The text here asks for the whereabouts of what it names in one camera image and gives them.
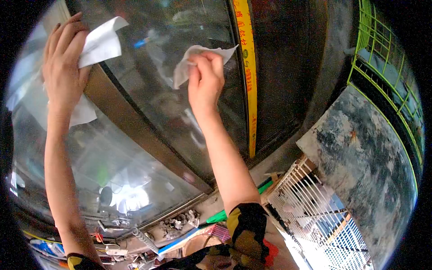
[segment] wrist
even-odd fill
[[[64,135],[69,130],[71,114],[64,111],[48,110],[48,133],[60,133]]]
[[[201,115],[201,118],[197,118],[197,122],[204,134],[204,137],[213,133],[218,127],[223,127],[222,119],[218,112],[205,116]]]

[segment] white paper towel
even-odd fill
[[[129,25],[122,17],[115,17],[91,31],[79,56],[78,67],[86,67],[121,55],[120,41],[115,33]]]
[[[121,55],[121,46],[115,33],[118,29],[129,25],[122,17],[115,17],[91,31],[84,43],[79,56],[78,67],[86,67]],[[69,127],[85,124],[97,118],[90,101],[84,96],[79,99],[72,116]]]
[[[180,85],[182,85],[189,79],[188,65],[191,63],[188,61],[188,58],[191,54],[200,54],[203,51],[212,51],[223,57],[223,64],[225,65],[226,62],[228,62],[228,60],[231,58],[237,47],[238,44],[234,48],[228,50],[223,50],[221,48],[209,49],[201,45],[194,45],[189,47],[189,49],[187,49],[187,51],[184,53],[183,59],[180,61],[180,63],[177,64],[177,66],[175,66],[173,76],[174,89],[179,89]]]

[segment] concrete wall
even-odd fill
[[[297,145],[349,210],[374,268],[381,269],[417,199],[414,172],[395,131],[348,86]]]

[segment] yellow label strip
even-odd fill
[[[247,0],[233,0],[240,46],[245,65],[246,90],[248,92],[249,156],[255,156],[257,141],[257,66],[255,63],[254,34]]]

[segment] glass pane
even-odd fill
[[[204,137],[187,100],[187,83],[172,88],[176,64],[192,45],[235,46],[222,0],[68,1],[83,11],[91,29],[122,16],[130,25],[118,31],[122,56],[106,61],[127,93],[191,168],[213,178]],[[244,95],[234,55],[224,68],[226,84],[219,110],[228,133],[248,155]]]
[[[7,107],[14,132],[10,191],[18,204],[52,222],[44,189],[48,98],[40,74],[49,32],[41,22],[27,41],[12,75]],[[71,127],[67,139],[80,208],[89,226],[97,226],[99,219],[105,225],[115,220],[140,224],[200,194],[92,106],[97,119]]]

